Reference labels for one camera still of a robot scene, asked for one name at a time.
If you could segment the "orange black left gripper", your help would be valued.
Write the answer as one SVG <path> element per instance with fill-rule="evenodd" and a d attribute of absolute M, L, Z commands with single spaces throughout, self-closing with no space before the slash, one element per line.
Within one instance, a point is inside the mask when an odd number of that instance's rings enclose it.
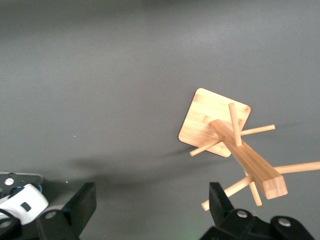
<path fill-rule="evenodd" d="M 38 173 L 0 172 L 0 199 L 16 192 L 27 184 L 32 184 L 41 193 L 43 176 Z"/>

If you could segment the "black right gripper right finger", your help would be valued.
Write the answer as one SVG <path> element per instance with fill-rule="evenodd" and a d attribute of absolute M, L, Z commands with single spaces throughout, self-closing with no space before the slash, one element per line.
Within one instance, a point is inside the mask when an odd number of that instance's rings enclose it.
<path fill-rule="evenodd" d="M 292 217 L 274 216 L 265 222 L 245 209 L 234 208 L 218 182 L 209 184 L 208 200 L 214 226 L 199 240 L 316 240 Z"/>

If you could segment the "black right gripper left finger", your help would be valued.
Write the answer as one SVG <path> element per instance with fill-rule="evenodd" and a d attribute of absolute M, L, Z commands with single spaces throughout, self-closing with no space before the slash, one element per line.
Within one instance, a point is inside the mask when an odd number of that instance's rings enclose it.
<path fill-rule="evenodd" d="M 26 225 L 0 209 L 0 240 L 80 240 L 96 207 L 96 185 L 86 182 L 61 209 L 46 208 Z"/>

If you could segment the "wooden mug rack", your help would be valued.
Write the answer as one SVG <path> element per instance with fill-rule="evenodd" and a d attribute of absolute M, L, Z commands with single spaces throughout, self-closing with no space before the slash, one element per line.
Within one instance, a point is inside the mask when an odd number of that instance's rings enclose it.
<path fill-rule="evenodd" d="M 243 136 L 274 130 L 266 125 L 244 129 L 250 106 L 204 88 L 196 90 L 186 114 L 178 139 L 195 149 L 194 157 L 204 151 L 222 156 L 233 156 L 244 170 L 245 177 L 224 190 L 230 197 L 250 187 L 257 206 L 262 205 L 259 192 L 268 199 L 288 193 L 284 174 L 320 170 L 320 161 L 272 166 L 244 140 Z"/>

